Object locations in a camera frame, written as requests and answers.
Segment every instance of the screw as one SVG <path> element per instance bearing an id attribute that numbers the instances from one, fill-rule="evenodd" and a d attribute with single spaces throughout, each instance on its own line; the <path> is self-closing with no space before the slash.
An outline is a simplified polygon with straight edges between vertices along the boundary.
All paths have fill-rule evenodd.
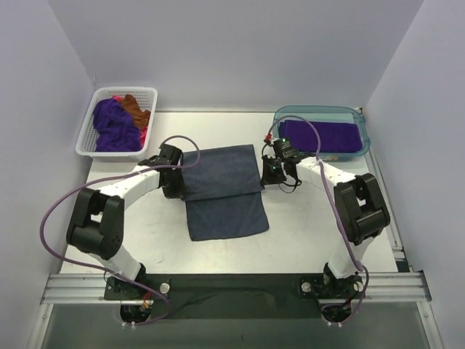
<path id="1" fill-rule="evenodd" d="M 357 291 L 357 292 L 360 292 L 360 291 L 363 290 L 362 281 L 357 281 L 357 282 L 354 284 L 354 290 Z"/>
<path id="2" fill-rule="evenodd" d="M 312 290 L 312 285 L 310 285 L 310 282 L 304 282 L 301 285 L 301 288 L 302 288 L 303 292 L 308 293 L 308 292 L 310 292 Z"/>
<path id="3" fill-rule="evenodd" d="M 160 285 L 160 292 L 163 294 L 167 294 L 169 292 L 169 284 L 167 284 L 166 282 L 163 282 Z"/>

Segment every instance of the purple towel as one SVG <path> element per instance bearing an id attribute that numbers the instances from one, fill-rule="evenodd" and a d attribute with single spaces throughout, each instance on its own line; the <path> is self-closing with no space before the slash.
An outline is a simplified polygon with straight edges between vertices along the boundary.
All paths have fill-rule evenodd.
<path id="1" fill-rule="evenodd" d="M 321 139 L 322 153 L 357 153 L 362 140 L 356 124 L 311 121 Z M 311 127 L 303 121 L 286 120 L 279 125 L 279 137 L 287 138 L 298 151 L 315 152 L 317 138 Z"/>
<path id="2" fill-rule="evenodd" d="M 95 151 L 140 151 L 140 130 L 131 114 L 113 98 L 101 100 L 94 109 L 94 128 L 99 132 Z"/>

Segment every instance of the tabletop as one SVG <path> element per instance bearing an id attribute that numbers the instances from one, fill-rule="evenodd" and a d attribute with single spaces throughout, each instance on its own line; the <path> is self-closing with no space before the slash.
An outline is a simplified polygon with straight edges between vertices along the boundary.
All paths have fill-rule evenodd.
<path id="1" fill-rule="evenodd" d="M 273 113 L 155 113 L 147 157 L 157 154 L 167 137 L 184 135 L 200 149 L 252 144 L 261 172 L 260 150 L 272 118 Z M 169 144 L 194 150 L 186 140 Z M 368 172 L 364 157 L 331 164 L 359 175 Z M 93 160 L 87 180 L 122 175 L 134 166 Z M 167 200 L 161 190 L 155 190 L 125 211 L 124 246 L 148 273 L 320 273 L 341 239 L 324 192 L 307 183 L 292 194 L 267 186 L 262 199 L 269 230 L 244 238 L 193 242 L 185 203 Z M 97 263 L 73 246 L 65 256 Z M 397 271 L 386 230 L 368 247 L 363 264 L 372 272 Z M 67 262 L 60 272 L 101 273 Z"/>

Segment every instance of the white plastic basket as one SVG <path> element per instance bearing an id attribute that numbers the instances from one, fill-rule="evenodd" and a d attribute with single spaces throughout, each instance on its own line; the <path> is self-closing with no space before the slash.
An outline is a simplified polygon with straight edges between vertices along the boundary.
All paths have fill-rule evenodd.
<path id="1" fill-rule="evenodd" d="M 99 137 L 97 130 L 94 128 L 94 108 L 95 105 L 104 99 L 113 96 L 121 96 L 130 94 L 133 95 L 137 104 L 142 111 L 150 110 L 150 120 L 147 127 L 147 136 L 145 137 L 144 147 L 140 151 L 131 152 L 96 152 L 96 141 Z M 148 143 L 150 141 L 150 133 L 152 130 L 155 106 L 157 103 L 157 90 L 151 87 L 103 87 L 94 93 L 94 97 L 87 109 L 86 118 L 79 132 L 78 142 L 76 143 L 76 152 L 82 156 L 90 156 L 91 158 L 103 161 L 141 161 L 145 159 Z"/>

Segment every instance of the navy blue fabric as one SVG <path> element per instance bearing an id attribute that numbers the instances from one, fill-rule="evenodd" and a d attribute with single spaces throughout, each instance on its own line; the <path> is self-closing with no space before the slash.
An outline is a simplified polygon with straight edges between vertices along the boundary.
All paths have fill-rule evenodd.
<path id="1" fill-rule="evenodd" d="M 196 157 L 196 152 L 185 153 L 184 163 Z M 200 163 L 182 175 L 191 240 L 239 238 L 269 229 L 252 145 L 201 151 Z"/>

